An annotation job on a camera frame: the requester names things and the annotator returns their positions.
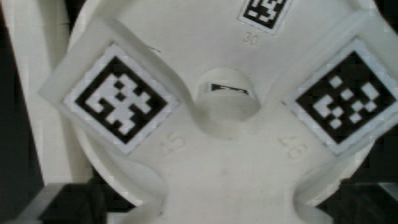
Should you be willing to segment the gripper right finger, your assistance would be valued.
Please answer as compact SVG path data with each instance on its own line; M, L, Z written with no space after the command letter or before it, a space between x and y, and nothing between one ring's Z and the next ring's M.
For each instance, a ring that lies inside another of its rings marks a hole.
M344 180L317 208L332 224L398 224L398 180Z

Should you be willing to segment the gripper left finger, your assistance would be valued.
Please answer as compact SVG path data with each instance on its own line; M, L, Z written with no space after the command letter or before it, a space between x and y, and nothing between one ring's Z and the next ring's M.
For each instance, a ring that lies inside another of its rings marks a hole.
M10 224L108 224L108 214L127 213L133 208L101 180L49 184Z

